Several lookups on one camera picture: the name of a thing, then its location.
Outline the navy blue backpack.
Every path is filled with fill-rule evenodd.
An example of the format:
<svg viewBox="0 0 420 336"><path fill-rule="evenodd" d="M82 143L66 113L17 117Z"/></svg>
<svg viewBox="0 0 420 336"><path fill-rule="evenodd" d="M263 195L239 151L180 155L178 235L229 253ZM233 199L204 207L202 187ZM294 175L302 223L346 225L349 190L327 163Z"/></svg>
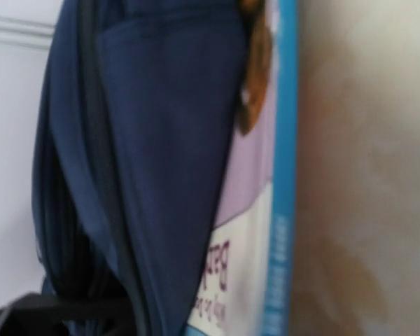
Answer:
<svg viewBox="0 0 420 336"><path fill-rule="evenodd" d="M182 335L246 59L234 1L65 1L41 93L43 292L0 335Z"/></svg>

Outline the dog cover book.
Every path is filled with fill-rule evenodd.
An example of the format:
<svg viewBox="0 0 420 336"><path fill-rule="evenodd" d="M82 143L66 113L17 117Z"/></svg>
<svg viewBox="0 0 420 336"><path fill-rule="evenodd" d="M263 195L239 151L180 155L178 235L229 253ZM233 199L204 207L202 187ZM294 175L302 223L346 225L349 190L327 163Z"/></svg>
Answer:
<svg viewBox="0 0 420 336"><path fill-rule="evenodd" d="M298 4L243 1L241 106L186 335L285 335L295 209Z"/></svg>

